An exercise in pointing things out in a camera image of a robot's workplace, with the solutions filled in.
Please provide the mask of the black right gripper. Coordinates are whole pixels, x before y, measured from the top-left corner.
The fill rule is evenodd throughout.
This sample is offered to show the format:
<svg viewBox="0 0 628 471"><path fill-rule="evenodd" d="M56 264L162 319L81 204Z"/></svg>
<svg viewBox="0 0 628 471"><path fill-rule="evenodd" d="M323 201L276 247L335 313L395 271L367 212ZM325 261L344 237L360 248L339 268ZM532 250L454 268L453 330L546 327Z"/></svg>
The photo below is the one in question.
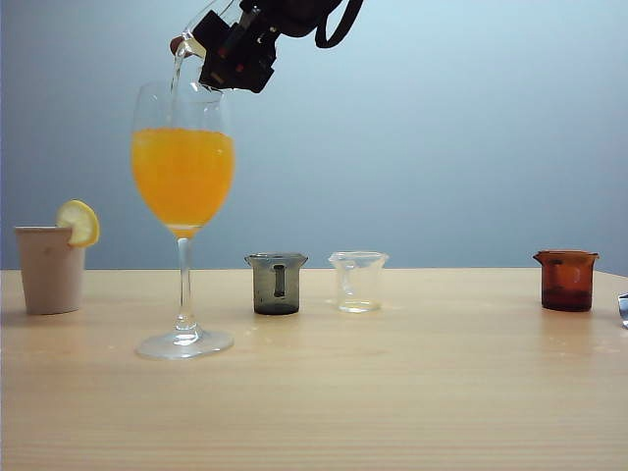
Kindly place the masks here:
<svg viewBox="0 0 628 471"><path fill-rule="evenodd" d="M346 37L349 5L336 29L327 31L329 17L339 5L340 1L240 1L235 24L210 10L192 30L206 51L199 81L215 89L261 92L274 72L280 35L299 38L315 30L319 48L335 47Z"/></svg>

